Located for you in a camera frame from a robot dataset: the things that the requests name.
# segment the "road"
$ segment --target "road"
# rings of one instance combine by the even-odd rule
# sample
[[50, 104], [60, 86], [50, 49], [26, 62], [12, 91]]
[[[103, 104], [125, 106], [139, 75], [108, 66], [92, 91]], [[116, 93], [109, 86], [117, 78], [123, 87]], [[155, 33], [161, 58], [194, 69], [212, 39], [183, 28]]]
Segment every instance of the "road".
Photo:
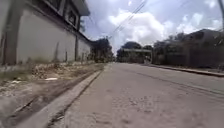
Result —
[[53, 128], [223, 128], [224, 79], [109, 64]]

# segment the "sky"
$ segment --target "sky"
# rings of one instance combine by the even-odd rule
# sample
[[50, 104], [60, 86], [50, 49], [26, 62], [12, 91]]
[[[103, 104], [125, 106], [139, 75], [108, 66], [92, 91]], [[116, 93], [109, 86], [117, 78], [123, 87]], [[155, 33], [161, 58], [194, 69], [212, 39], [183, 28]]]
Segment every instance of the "sky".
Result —
[[[115, 53], [127, 41], [136, 41], [142, 46], [153, 45], [169, 35], [191, 33], [203, 28], [218, 30], [222, 27], [217, 0], [86, 0], [91, 12], [82, 17], [91, 40], [110, 37]], [[145, 6], [133, 13], [142, 2]], [[127, 17], [121, 29], [114, 30]]]

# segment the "wall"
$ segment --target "wall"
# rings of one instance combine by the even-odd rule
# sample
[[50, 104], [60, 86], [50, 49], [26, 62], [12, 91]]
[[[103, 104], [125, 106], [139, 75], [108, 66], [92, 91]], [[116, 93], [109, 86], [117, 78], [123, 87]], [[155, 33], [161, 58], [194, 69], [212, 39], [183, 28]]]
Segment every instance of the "wall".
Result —
[[7, 12], [9, 9], [11, 0], [0, 0], [0, 37], [2, 34], [2, 29], [6, 21]]
[[91, 48], [88, 44], [84, 43], [83, 38], [78, 39], [78, 58], [87, 60], [87, 56], [90, 54]]
[[75, 36], [32, 9], [25, 8], [20, 24], [17, 62], [28, 58], [52, 61], [58, 47], [58, 58], [74, 60]]

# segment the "concrete curb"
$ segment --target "concrete curb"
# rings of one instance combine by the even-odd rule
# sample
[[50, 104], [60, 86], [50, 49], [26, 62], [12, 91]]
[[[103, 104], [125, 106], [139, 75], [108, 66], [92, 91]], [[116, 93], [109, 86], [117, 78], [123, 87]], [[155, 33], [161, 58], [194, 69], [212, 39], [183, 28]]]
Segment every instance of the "concrete curb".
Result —
[[194, 74], [199, 74], [199, 75], [206, 75], [206, 76], [214, 76], [214, 77], [224, 78], [224, 74], [221, 74], [221, 73], [213, 73], [213, 72], [208, 72], [208, 71], [198, 71], [198, 70], [191, 70], [191, 69], [180, 69], [180, 68], [172, 68], [172, 67], [157, 66], [157, 65], [147, 65], [147, 66], [155, 67], [155, 68], [175, 70], [175, 71], [181, 71], [181, 72], [194, 73]]
[[58, 112], [63, 111], [77, 99], [99, 75], [100, 71], [92, 74], [15, 128], [45, 128]]

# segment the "white cloud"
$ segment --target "white cloud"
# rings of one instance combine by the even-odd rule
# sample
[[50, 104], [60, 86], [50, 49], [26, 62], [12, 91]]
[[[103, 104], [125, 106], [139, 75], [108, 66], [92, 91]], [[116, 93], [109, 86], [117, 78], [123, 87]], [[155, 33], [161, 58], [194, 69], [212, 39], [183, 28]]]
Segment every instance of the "white cloud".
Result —
[[129, 2], [128, 2], [128, 6], [131, 6], [131, 5], [132, 5], [132, 1], [129, 1]]
[[171, 21], [166, 21], [166, 22], [164, 23], [164, 26], [165, 26], [165, 28], [167, 28], [167, 29], [173, 29], [173, 27], [174, 27], [174, 23], [171, 22]]
[[222, 21], [221, 20], [213, 20], [212, 27], [215, 29], [220, 29], [222, 27]]
[[177, 27], [177, 32], [191, 33], [197, 31], [203, 17], [200, 13], [194, 13], [190, 19], [185, 15], [182, 18], [182, 23]]
[[209, 8], [214, 8], [216, 6], [217, 0], [204, 0], [204, 3], [209, 6]]
[[166, 29], [171, 29], [174, 26], [171, 21], [160, 23], [149, 12], [132, 14], [125, 10], [119, 10], [117, 16], [109, 16], [109, 21], [117, 27], [130, 15], [133, 15], [133, 18], [130, 22], [123, 25], [124, 29], [121, 33], [125, 35], [124, 38], [126, 40], [137, 41], [142, 45], [164, 39], [167, 37]]
[[191, 22], [193, 22], [195, 26], [198, 26], [201, 23], [201, 20], [203, 19], [203, 17], [204, 16], [200, 13], [194, 13], [194, 15], [192, 16]]

